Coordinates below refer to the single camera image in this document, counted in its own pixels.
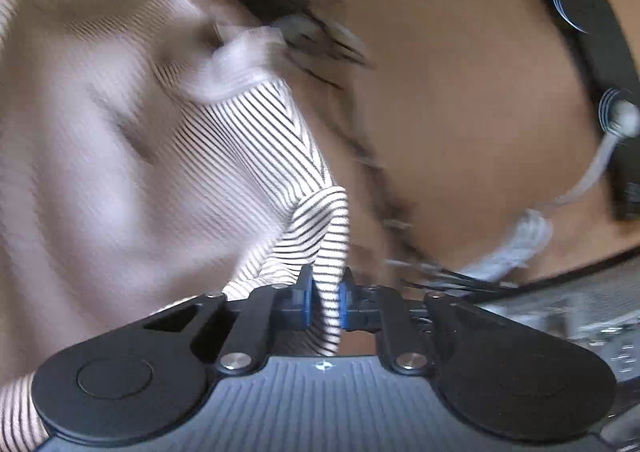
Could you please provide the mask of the black wall power strip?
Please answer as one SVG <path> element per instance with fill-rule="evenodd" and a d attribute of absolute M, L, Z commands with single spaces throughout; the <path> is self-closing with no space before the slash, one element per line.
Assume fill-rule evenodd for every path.
<path fill-rule="evenodd" d="M 614 214 L 639 217 L 639 73 L 608 0 L 544 0 L 561 30 L 608 137 Z"/>

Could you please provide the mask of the beige striped knit garment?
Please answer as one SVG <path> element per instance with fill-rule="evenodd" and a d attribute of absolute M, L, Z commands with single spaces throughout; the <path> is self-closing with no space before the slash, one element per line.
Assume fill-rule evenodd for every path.
<path fill-rule="evenodd" d="M 1 446 L 46 438 L 32 372 L 191 294 L 311 265 L 285 351 L 331 356 L 347 195 L 237 0 L 1 0 Z"/>

